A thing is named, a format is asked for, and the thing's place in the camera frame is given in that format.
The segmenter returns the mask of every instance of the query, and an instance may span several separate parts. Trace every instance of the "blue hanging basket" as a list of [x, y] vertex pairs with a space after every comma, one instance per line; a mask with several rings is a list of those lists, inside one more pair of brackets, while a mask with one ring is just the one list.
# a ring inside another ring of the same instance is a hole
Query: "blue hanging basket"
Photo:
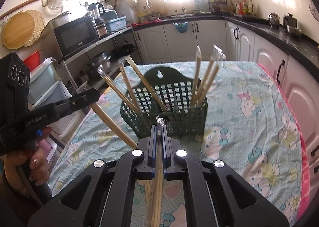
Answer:
[[176, 29], [177, 29], [180, 33], [185, 33], [185, 32], [187, 32], [187, 24], [188, 24], [188, 22], [184, 22], [184, 23], [174, 23]]

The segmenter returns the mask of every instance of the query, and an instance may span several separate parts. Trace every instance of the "hello kitty tablecloth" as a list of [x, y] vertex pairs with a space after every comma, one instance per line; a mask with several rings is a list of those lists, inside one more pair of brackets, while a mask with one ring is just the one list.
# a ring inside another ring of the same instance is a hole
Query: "hello kitty tablecloth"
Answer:
[[[201, 63], [203, 77], [208, 62]], [[142, 73], [158, 65], [138, 66]], [[167, 63], [187, 77], [194, 77], [195, 63]], [[131, 67], [125, 68], [132, 86], [139, 83]], [[115, 84], [125, 93], [122, 76]], [[179, 138], [182, 148], [212, 162], [225, 161], [276, 206], [291, 226], [308, 205], [309, 168], [300, 127], [276, 83], [253, 62], [223, 62], [207, 93], [208, 113], [204, 136]], [[101, 96], [102, 109], [133, 140], [133, 130], [120, 115], [122, 100], [113, 90]], [[57, 194], [96, 159], [119, 159], [130, 148], [90, 111], [68, 143], [50, 176]], [[137, 181], [132, 227], [143, 227], [145, 188]], [[164, 181], [160, 227], [186, 227], [181, 181]]]

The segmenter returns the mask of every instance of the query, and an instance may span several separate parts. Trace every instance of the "cutting board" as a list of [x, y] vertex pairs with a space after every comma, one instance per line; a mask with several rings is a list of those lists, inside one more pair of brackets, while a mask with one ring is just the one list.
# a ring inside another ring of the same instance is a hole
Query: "cutting board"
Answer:
[[2, 41], [10, 50], [24, 46], [32, 37], [35, 21], [27, 12], [19, 12], [9, 19], [2, 32]]
[[162, 16], [167, 14], [167, 7], [164, 0], [148, 0], [150, 2], [150, 11], [154, 13], [160, 12]]
[[27, 10], [27, 13], [33, 17], [35, 22], [35, 28], [30, 40], [24, 45], [26, 47], [31, 46], [35, 44], [36, 42], [38, 42], [40, 35], [45, 27], [45, 20], [41, 12], [30, 9], [30, 10]]

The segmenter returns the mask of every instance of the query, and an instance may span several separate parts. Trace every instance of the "camera lens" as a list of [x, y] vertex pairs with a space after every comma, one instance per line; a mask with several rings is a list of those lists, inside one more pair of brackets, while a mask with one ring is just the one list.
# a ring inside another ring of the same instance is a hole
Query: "camera lens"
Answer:
[[12, 79], [16, 79], [16, 77], [17, 77], [17, 66], [15, 66], [15, 65], [13, 65], [12, 66], [12, 69], [11, 69], [11, 77], [12, 77]]
[[18, 80], [19, 80], [19, 84], [22, 86], [23, 85], [23, 81], [24, 81], [23, 70], [19, 70]]
[[29, 86], [29, 77], [26, 76], [26, 86]]

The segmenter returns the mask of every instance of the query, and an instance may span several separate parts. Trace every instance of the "human hand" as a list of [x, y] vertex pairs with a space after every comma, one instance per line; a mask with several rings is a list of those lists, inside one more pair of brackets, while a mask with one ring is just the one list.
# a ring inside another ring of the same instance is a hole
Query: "human hand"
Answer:
[[[43, 136], [39, 137], [37, 142], [48, 137], [51, 132], [52, 127], [43, 128]], [[4, 172], [8, 183], [12, 188], [24, 196], [28, 195], [28, 190], [24, 186], [16, 167], [24, 164], [29, 158], [31, 158], [29, 165], [31, 169], [29, 180], [35, 180], [37, 186], [47, 182], [49, 180], [49, 166], [42, 147], [38, 146], [37, 151], [34, 153], [26, 150], [15, 150], [8, 153], [4, 158]]]

